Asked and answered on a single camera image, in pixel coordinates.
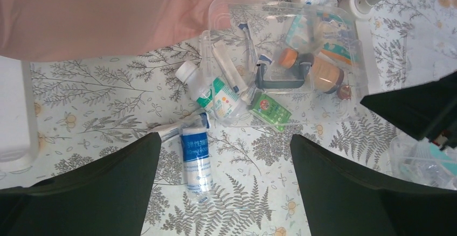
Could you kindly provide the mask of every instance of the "botanical print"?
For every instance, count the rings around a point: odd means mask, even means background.
[[[370,23],[383,89],[399,88],[405,81],[405,39],[416,21],[453,34],[456,11],[457,0],[383,0],[376,6]],[[282,45],[282,32],[267,29],[287,18],[266,20],[255,11],[233,13],[233,22],[248,21],[251,32],[261,34],[254,41],[259,52],[273,53]],[[237,51],[247,45],[240,29],[211,36]],[[445,46],[444,53],[457,58]],[[175,77],[186,60],[200,66],[199,38],[131,57],[32,63],[39,156],[24,170],[0,171],[0,188],[19,182],[32,185],[69,172],[121,150],[160,124],[189,116],[198,105]],[[244,66],[237,69],[245,71]],[[398,132],[372,112],[356,121],[326,122],[331,108],[341,107],[336,106],[340,101],[322,93],[318,97],[326,104],[313,103],[308,94],[289,96],[291,109],[299,110],[298,118],[308,123],[287,126],[282,133],[262,127],[257,119],[246,120],[252,128],[228,128],[212,120],[209,144],[215,186],[206,205],[196,204],[188,194],[180,141],[163,144],[142,235],[310,235],[290,153],[292,136],[303,135],[388,173],[386,153]],[[319,111],[319,122],[312,122],[309,110]]]

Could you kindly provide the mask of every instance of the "black object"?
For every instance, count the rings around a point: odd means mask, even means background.
[[[416,140],[457,147],[457,72],[439,81],[365,96],[361,104]]]
[[[289,69],[297,80],[285,80],[285,81],[265,81],[264,74],[267,71],[266,64],[260,64],[257,68],[257,74],[255,75],[255,85],[259,89],[297,89],[303,86],[306,76],[311,70],[311,65],[314,62],[313,54],[300,55],[294,65]]]
[[[300,135],[292,160],[312,235],[454,235],[457,191],[396,179]]]
[[[149,134],[30,188],[0,190],[0,235],[140,235],[160,148]]]

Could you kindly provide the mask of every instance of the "pink cloth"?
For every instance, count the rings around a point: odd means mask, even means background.
[[[0,0],[0,55],[58,61],[141,54],[207,29],[213,0]]]

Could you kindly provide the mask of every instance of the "orange cap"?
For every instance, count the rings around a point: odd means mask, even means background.
[[[282,51],[281,56],[279,57],[279,64],[282,67],[289,69],[294,65],[295,61],[297,60],[297,56],[297,51],[286,48]]]

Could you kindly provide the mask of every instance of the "table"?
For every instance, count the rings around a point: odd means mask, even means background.
[[[376,6],[370,24],[383,89],[401,86],[404,38],[412,22],[456,33],[456,13],[457,0],[384,0]],[[156,123],[189,115],[197,105],[174,72],[184,59],[200,58],[198,40],[190,39],[132,57],[32,63],[40,154],[25,170],[0,172],[0,188],[30,186],[68,172],[121,149]],[[181,148],[169,142],[161,151],[142,235],[310,235],[292,166],[291,136],[302,134],[389,173],[386,151],[397,132],[375,114],[354,122],[291,126],[284,133],[214,123],[210,152],[216,194],[223,199],[243,196],[252,208],[240,210],[229,201],[209,212],[192,211]],[[230,226],[225,216],[236,218],[235,224]]]

